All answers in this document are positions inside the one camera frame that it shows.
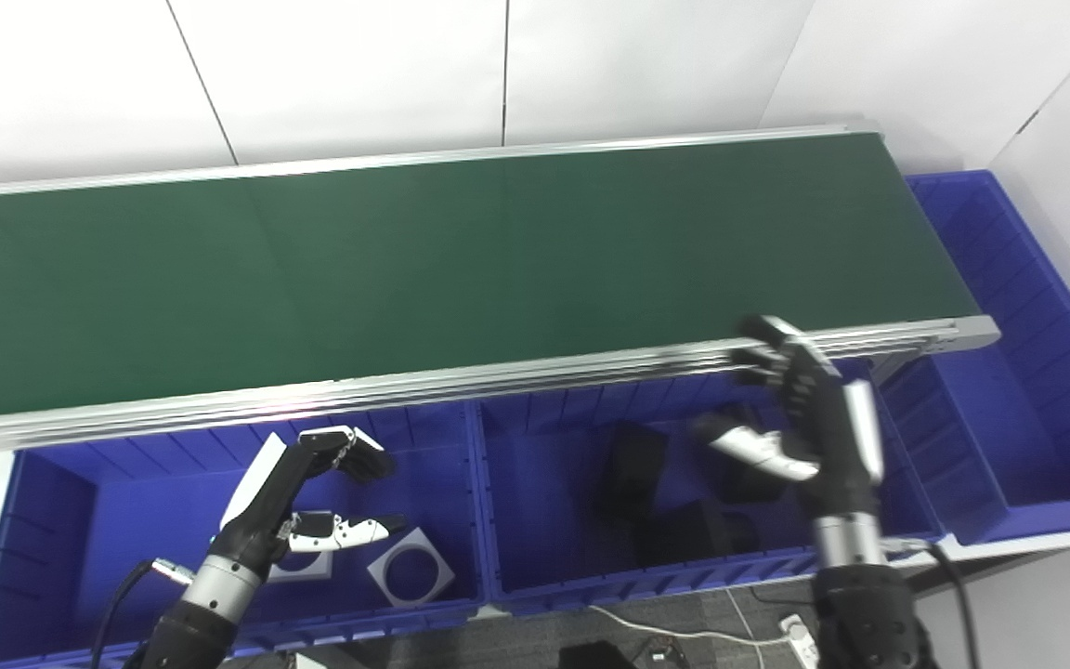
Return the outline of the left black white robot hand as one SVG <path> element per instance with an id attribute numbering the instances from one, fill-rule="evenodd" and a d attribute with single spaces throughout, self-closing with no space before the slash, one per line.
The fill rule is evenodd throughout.
<path id="1" fill-rule="evenodd" d="M 343 517 L 294 511 L 294 500 L 306 482 L 331 471 L 366 484 L 396 469 L 395 457 L 360 427 L 305 429 L 292 445 L 273 436 L 238 484 L 209 554 L 266 579 L 288 552 L 336 552 L 395 536 L 408 528 L 403 514 Z"/>

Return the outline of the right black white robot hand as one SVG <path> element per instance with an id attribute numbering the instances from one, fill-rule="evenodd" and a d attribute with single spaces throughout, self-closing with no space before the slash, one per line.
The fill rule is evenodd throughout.
<path id="1" fill-rule="evenodd" d="M 700 443 L 732 460 L 797 483 L 811 519 L 878 516 L 884 458 L 874 391 L 843 375 L 807 332 L 777 316 L 751 314 L 739 323 L 754 348 L 730 360 L 740 384 L 765 387 L 788 426 L 762 431 L 735 416 L 709 412 L 689 428 Z"/>

